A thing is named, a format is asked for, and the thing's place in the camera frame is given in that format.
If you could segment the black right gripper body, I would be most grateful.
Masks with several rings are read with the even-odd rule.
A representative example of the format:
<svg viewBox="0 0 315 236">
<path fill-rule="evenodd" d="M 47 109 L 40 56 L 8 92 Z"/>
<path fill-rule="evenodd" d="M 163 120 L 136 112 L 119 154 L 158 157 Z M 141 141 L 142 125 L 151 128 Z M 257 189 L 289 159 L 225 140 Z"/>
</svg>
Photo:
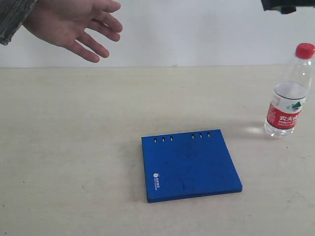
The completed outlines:
<svg viewBox="0 0 315 236">
<path fill-rule="evenodd" d="M 261 0 L 264 11 L 278 11 L 281 14 L 296 12 L 298 7 L 315 7 L 315 0 Z"/>
</svg>

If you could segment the grey knit sleeve forearm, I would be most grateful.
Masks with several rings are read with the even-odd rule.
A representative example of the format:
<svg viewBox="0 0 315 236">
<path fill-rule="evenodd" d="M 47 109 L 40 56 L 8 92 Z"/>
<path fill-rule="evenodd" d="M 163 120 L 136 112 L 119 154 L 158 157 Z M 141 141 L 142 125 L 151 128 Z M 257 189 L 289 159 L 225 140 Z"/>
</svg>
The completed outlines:
<svg viewBox="0 0 315 236">
<path fill-rule="evenodd" d="M 0 43 L 8 45 L 15 32 L 24 23 L 36 0 L 1 0 L 0 1 Z"/>
</svg>

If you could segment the open bare human hand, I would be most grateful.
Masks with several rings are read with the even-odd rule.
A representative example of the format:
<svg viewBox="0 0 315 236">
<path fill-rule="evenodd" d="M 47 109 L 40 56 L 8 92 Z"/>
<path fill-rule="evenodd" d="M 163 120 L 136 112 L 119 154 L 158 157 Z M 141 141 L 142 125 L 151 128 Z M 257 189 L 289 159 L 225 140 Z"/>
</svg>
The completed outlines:
<svg viewBox="0 0 315 236">
<path fill-rule="evenodd" d="M 119 41 L 123 26 L 112 13 L 120 8 L 115 0 L 39 0 L 23 25 L 37 38 L 97 63 L 109 51 L 85 30 Z"/>
</svg>

